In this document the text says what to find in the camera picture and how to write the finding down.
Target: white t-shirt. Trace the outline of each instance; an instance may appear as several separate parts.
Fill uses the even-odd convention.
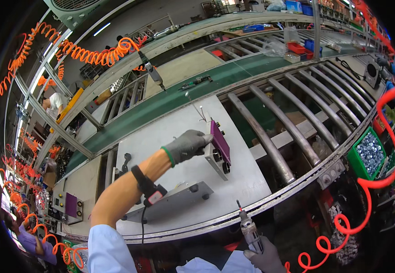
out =
[[[53,93],[49,99],[50,99],[50,108],[48,108],[46,112],[49,114],[49,116],[53,117],[54,119],[57,119],[58,107],[62,105],[63,108],[66,108],[67,97],[60,93]]]

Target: purple heat sink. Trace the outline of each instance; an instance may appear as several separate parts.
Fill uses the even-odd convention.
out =
[[[76,202],[77,198],[70,193],[66,193],[66,207],[64,211],[67,215],[77,218],[78,215],[76,214]]]
[[[229,156],[229,145],[226,143],[226,140],[223,137],[222,133],[220,132],[219,127],[217,127],[215,121],[211,121],[210,133],[214,136],[212,142],[214,147],[216,147],[222,152],[223,159],[229,163],[229,166],[231,166],[231,157]]]

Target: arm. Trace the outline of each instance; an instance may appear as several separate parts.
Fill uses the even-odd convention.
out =
[[[151,181],[156,181],[172,167],[169,156],[163,149],[139,164],[140,170]],[[132,172],[119,177],[101,194],[91,212],[91,226],[106,224],[115,228],[116,222],[140,199],[137,180]]]
[[[43,256],[44,255],[43,246],[40,243],[40,240],[38,239],[37,236],[35,236],[35,241],[36,241],[36,244],[37,244],[36,247],[35,247],[35,253],[38,254],[38,255]]]
[[[63,110],[64,110],[63,105],[60,105],[60,106],[58,107],[58,114],[60,114]]]
[[[203,155],[203,148],[212,140],[213,136],[210,134],[188,130],[141,162],[140,170],[155,182],[176,164],[195,155]],[[141,194],[134,175],[132,172],[127,172],[101,194],[91,212],[91,226],[105,224],[115,228],[116,222],[140,199]]]

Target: red plastic bin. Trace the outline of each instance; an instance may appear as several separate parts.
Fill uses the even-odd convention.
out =
[[[299,45],[298,43],[287,43],[287,47],[289,50],[293,51],[294,53],[297,54],[304,54],[305,53],[305,48],[301,45]]]
[[[307,54],[307,60],[311,60],[313,58],[314,53],[305,49],[305,54]]]

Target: white sleeve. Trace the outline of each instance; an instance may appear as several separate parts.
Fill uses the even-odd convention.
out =
[[[53,109],[58,109],[61,105],[64,104],[63,99],[61,98],[60,94],[54,93],[52,96],[50,96],[50,106]]]
[[[137,273],[134,260],[122,236],[108,225],[96,225],[88,235],[90,273]]]

